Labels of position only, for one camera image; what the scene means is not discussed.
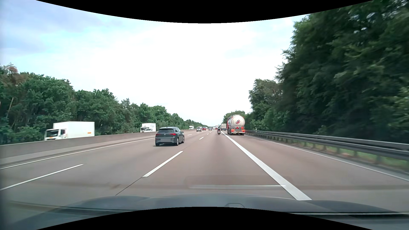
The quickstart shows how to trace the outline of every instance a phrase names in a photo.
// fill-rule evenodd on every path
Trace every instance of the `concrete median barrier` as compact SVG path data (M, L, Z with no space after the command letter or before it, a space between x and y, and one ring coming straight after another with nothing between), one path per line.
M51 140L51 141L37 141L37 142L26 142L17 144L5 144L0 145L0 159L12 158L16 156L39 153L39 152L50 152L52 154L53 150L59 149L74 149L79 150L81 146L83 148L89 148L92 146L102 146L113 143L127 142L131 140L143 139L154 137L157 132L150 133L125 133L116 135L101 135L94 137L85 138L72 138L63 140Z

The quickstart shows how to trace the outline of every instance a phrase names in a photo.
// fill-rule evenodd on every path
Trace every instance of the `guardrail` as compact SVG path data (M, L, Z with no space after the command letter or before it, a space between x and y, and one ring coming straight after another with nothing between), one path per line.
M25 155L25 154L30 154L30 153L43 152L43 151L85 146L88 144L98 144L98 143L111 142L111 141L117 141L117 143L120 143L122 140L126 142L132 138L143 138L143 137L148 137L148 136L155 136L156 133L157 132L124 133L124 134L101 135L101 136L84 137L84 138L4 144L4 145L0 145L0 159L7 158L7 157L13 157L13 156L20 156L20 155Z
M336 148L335 154L340 154L341 149L354 151L354 156L357 156L358 152L369 153L377 156L375 164L380 163L381 157L409 162L409 144L405 143L255 130L246 130L245 134L278 141L281 139L281 141L290 142L290 144L303 142L304 147L306 147L307 143L312 143L313 148L318 144L323 146L322 151L325 151L327 147L334 147Z

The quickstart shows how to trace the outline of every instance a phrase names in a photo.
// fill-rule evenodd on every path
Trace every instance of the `white box truck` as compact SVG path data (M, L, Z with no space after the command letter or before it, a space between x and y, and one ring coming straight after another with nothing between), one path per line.
M95 122L59 122L44 133L44 140L60 140L95 136Z
M156 132L156 123L142 123L141 133Z

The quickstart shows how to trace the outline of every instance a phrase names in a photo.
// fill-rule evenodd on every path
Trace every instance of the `car rear window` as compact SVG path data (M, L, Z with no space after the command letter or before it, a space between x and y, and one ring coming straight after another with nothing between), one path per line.
M158 133L174 133L173 129L159 129Z

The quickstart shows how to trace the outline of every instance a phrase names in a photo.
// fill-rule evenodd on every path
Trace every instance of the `car hood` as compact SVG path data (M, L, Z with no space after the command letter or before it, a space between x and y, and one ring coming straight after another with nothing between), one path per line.
M36 206L13 203L17 206ZM383 208L343 201L297 201L289 198L236 193L199 193L162 197L108 196L55 207L51 211L14 223L12 229L39 229L96 216L171 207L240 207L305 215L398 214Z

